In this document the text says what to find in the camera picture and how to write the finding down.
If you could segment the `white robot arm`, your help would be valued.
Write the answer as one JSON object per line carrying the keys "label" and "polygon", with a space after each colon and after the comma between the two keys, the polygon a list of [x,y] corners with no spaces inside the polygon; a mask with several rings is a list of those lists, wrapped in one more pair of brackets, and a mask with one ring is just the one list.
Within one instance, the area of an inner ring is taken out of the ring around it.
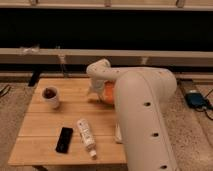
{"label": "white robot arm", "polygon": [[115,83],[114,105],[129,171],[179,171],[162,116],[177,82],[164,68],[113,68],[106,59],[90,64],[90,90],[98,95]]}

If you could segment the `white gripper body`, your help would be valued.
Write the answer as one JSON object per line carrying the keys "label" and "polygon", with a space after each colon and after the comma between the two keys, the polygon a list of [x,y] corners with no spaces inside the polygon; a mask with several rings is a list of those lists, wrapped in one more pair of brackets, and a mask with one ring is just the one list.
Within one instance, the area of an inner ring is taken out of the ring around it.
{"label": "white gripper body", "polygon": [[103,99],[103,92],[105,88],[105,81],[94,79],[90,80],[90,86],[88,88],[88,94],[96,93],[100,100]]}

